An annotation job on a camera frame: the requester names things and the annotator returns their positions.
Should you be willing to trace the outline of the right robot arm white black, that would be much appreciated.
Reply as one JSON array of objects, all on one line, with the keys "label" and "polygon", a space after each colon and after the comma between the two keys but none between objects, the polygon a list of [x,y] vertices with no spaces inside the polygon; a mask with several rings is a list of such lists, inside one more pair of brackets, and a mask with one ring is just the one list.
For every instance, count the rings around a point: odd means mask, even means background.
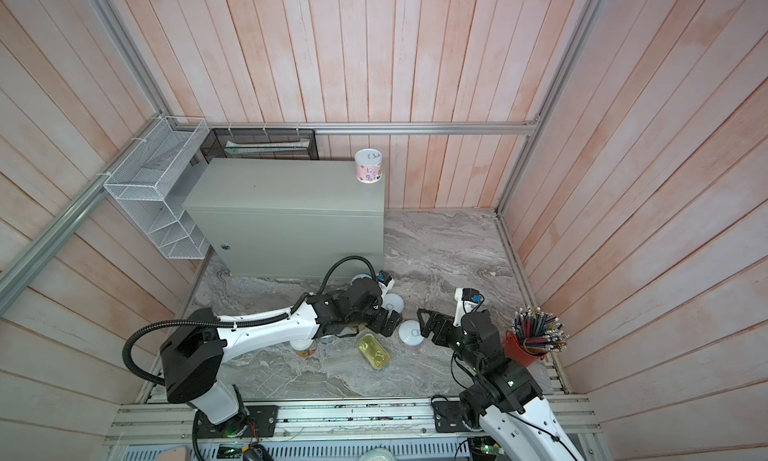
[{"label": "right robot arm white black", "polygon": [[462,420],[494,439],[511,460],[581,460],[526,367],[505,354],[501,335],[487,311],[454,319],[418,309],[421,334],[450,348],[472,381],[459,395]]}]

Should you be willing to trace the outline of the gold rectangular sardine tin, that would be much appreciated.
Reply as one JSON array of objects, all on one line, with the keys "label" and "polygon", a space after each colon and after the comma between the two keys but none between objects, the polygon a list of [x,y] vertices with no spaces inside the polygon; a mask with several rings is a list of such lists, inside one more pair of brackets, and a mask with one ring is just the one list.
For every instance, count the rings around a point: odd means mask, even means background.
[{"label": "gold rectangular sardine tin", "polygon": [[374,370],[388,366],[391,357],[373,334],[365,334],[357,340],[357,347]]}]

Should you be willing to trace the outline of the orange labelled can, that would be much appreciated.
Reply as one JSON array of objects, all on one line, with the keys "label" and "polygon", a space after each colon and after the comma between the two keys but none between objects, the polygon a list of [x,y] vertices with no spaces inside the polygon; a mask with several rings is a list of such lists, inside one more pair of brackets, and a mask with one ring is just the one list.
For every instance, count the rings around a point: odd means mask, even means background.
[{"label": "orange labelled can", "polygon": [[389,292],[383,296],[382,306],[387,311],[402,313],[405,307],[405,303],[403,298],[400,295]]}]

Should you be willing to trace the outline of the pink labelled can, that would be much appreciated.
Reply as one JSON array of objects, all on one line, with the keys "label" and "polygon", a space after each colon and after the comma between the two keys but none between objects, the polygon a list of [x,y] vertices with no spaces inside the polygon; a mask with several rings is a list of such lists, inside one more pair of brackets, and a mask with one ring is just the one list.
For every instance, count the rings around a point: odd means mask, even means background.
[{"label": "pink labelled can", "polygon": [[424,342],[419,322],[416,320],[403,321],[398,328],[398,338],[406,349],[418,351]]}]

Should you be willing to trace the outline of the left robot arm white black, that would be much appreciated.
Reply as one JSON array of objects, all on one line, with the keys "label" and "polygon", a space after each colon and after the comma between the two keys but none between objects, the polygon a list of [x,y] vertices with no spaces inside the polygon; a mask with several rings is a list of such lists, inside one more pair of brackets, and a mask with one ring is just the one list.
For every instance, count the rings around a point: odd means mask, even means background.
[{"label": "left robot arm white black", "polygon": [[[239,316],[217,316],[201,308],[185,319],[149,324],[126,341],[122,359],[137,377],[162,385],[169,402],[188,404],[209,423],[220,426],[242,421],[246,408],[234,386],[220,380],[222,364],[285,342],[311,344],[318,338],[341,336],[345,329],[367,328],[391,336],[402,320],[403,305],[389,299],[394,285],[386,271],[375,272],[365,257],[365,276],[334,291],[325,284],[315,292],[304,292],[290,307]],[[134,345],[144,336],[164,329],[171,331],[160,348],[160,375],[141,368],[133,358]]]}]

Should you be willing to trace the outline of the pink can front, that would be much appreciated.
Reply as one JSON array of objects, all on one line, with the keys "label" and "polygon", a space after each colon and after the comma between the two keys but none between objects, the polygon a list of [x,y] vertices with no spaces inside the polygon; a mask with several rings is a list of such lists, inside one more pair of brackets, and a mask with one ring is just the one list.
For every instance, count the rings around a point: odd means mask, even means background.
[{"label": "pink can front", "polygon": [[357,151],[354,156],[356,178],[362,183],[376,183],[382,177],[382,153],[374,148]]}]

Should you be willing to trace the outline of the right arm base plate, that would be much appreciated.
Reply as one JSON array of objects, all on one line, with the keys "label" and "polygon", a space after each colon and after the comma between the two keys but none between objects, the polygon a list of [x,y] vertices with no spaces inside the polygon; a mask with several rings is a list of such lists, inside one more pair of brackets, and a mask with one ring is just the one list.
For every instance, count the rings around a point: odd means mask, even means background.
[{"label": "right arm base plate", "polygon": [[437,395],[430,399],[430,406],[433,410],[435,429],[439,433],[483,432],[479,425],[482,412],[476,410],[482,403],[465,403]]}]

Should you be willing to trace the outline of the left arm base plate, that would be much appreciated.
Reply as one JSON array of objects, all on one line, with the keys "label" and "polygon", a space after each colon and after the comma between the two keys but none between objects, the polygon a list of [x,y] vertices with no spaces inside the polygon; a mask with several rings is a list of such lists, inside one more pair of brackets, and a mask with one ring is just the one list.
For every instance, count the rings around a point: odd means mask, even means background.
[{"label": "left arm base plate", "polygon": [[269,438],[276,429],[278,410],[277,405],[246,406],[244,412],[218,425],[197,411],[193,434],[199,439]]}]

